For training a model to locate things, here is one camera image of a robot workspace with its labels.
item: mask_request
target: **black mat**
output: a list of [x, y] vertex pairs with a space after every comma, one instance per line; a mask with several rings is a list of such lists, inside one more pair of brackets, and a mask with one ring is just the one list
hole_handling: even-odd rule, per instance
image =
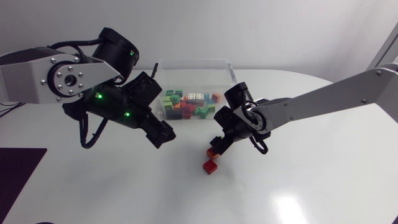
[[0, 223], [47, 149], [0, 148]]

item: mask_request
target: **orange block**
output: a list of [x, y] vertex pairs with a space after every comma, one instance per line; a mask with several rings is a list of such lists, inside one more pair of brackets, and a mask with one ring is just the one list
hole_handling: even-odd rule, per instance
[[211, 96], [211, 100], [213, 100], [216, 103], [219, 103], [220, 99], [221, 99], [221, 96], [218, 93], [213, 93], [213, 96]]
[[214, 154], [214, 152], [213, 152], [213, 147], [207, 149], [206, 153], [207, 153], [207, 156], [208, 156], [210, 159], [217, 159], [217, 157], [220, 156], [219, 154]]
[[174, 109], [175, 110], [181, 109], [181, 103], [177, 103], [176, 105], [174, 105]]

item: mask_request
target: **white table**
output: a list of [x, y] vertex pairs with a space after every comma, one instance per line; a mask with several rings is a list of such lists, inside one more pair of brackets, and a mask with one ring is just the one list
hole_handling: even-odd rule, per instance
[[[254, 98], [329, 84], [292, 72], [235, 72]], [[100, 119], [89, 120], [92, 132]], [[83, 149], [77, 121], [60, 105], [9, 113], [0, 119], [0, 147], [48, 151], [4, 223], [388, 224], [398, 215], [398, 124], [377, 105], [286, 124], [266, 139], [265, 156], [248, 139], [236, 142], [211, 175], [202, 164], [221, 127], [169, 124], [177, 138], [160, 149], [142, 130], [113, 122]]]

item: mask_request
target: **circular joint plate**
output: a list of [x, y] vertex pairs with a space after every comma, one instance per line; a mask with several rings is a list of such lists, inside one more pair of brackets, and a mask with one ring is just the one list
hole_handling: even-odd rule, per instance
[[62, 88], [57, 88], [57, 91], [62, 95], [75, 96], [81, 92], [79, 86], [84, 86], [84, 76], [79, 75], [79, 70], [73, 68], [73, 65], [64, 65], [55, 71], [56, 74], [62, 74], [53, 77], [54, 85], [62, 86]]

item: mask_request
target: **transparent container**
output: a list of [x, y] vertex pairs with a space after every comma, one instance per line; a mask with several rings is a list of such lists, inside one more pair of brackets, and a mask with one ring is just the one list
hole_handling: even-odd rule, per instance
[[226, 59], [160, 60], [155, 80], [163, 89], [158, 114], [164, 119], [213, 119], [236, 84]]

